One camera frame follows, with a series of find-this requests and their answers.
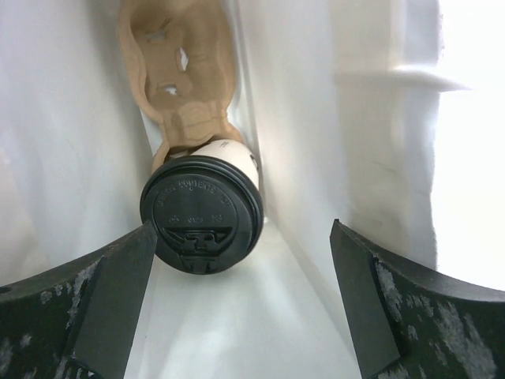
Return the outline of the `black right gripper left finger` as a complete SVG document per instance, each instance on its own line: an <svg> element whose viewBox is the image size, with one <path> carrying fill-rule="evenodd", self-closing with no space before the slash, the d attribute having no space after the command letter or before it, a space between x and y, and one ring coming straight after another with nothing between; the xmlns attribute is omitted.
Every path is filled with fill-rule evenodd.
<svg viewBox="0 0 505 379"><path fill-rule="evenodd" d="M1 288L3 378L122 378L157 235L151 223Z"/></svg>

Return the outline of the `white paper cup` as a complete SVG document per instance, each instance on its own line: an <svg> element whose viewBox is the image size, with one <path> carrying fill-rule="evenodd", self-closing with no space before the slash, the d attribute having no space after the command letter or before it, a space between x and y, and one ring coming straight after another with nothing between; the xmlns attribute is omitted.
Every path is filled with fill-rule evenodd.
<svg viewBox="0 0 505 379"><path fill-rule="evenodd" d="M227 186L240 186L260 191L259 167L252 151L243 143L222 139L208 142L188 155L210 163L211 173Z"/></svg>

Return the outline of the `black cup lid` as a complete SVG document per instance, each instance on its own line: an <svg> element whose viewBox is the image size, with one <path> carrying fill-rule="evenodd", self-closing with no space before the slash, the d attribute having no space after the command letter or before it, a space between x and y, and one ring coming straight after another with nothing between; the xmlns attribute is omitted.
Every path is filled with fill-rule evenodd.
<svg viewBox="0 0 505 379"><path fill-rule="evenodd" d="M162 261L188 274L212 275L253 251L264 227L264 204L253 181L231 163L185 156L151 175L140 217L155 228L155 253Z"/></svg>

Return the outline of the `brown cardboard cup carrier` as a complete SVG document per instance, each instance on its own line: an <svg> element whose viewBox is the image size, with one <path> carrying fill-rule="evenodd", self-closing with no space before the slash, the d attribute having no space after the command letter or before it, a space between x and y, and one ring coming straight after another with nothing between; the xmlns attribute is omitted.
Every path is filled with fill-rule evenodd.
<svg viewBox="0 0 505 379"><path fill-rule="evenodd" d="M209 141L243 140L227 114L237 75L220 1L123 1L118 39L133 97L161 132L153 170Z"/></svg>

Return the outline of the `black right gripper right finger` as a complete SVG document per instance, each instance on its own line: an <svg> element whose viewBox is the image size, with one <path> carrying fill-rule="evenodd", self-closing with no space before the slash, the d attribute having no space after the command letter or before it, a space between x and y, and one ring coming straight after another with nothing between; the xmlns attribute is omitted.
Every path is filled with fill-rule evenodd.
<svg viewBox="0 0 505 379"><path fill-rule="evenodd" d="M331 253L363 378L502 378L504 293L333 223Z"/></svg>

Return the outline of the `light blue paper bag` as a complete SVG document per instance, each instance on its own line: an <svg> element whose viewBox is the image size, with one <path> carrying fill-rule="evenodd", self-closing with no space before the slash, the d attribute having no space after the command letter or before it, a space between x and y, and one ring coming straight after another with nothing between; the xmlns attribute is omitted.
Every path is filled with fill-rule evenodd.
<svg viewBox="0 0 505 379"><path fill-rule="evenodd" d="M151 223L162 136L130 88L121 2L1 4L1 288ZM503 2L220 2L264 227L212 275L155 253L122 378L363 378L336 220L504 293Z"/></svg>

